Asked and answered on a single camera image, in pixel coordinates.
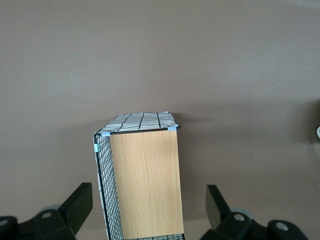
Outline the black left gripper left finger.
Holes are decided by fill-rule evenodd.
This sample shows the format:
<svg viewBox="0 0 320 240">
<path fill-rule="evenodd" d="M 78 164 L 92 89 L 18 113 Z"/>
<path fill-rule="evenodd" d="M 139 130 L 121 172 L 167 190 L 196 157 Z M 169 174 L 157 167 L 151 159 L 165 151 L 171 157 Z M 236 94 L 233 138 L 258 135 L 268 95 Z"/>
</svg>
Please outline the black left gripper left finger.
<svg viewBox="0 0 320 240">
<path fill-rule="evenodd" d="M 0 218 L 2 240 L 75 240 L 93 209 L 93 188 L 83 182 L 57 209 L 46 209 L 18 223 L 14 216 Z"/>
</svg>

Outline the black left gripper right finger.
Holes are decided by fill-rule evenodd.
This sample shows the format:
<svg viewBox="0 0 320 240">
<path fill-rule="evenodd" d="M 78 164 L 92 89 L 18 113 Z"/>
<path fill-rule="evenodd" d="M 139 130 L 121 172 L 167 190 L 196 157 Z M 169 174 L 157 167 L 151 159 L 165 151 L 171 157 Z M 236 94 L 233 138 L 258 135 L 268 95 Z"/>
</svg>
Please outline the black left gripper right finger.
<svg viewBox="0 0 320 240">
<path fill-rule="evenodd" d="M 231 211 L 216 185 L 206 187 L 205 209 L 211 226 L 202 240 L 306 240 L 295 224 L 271 220 L 262 226 L 245 213 Z"/>
</svg>

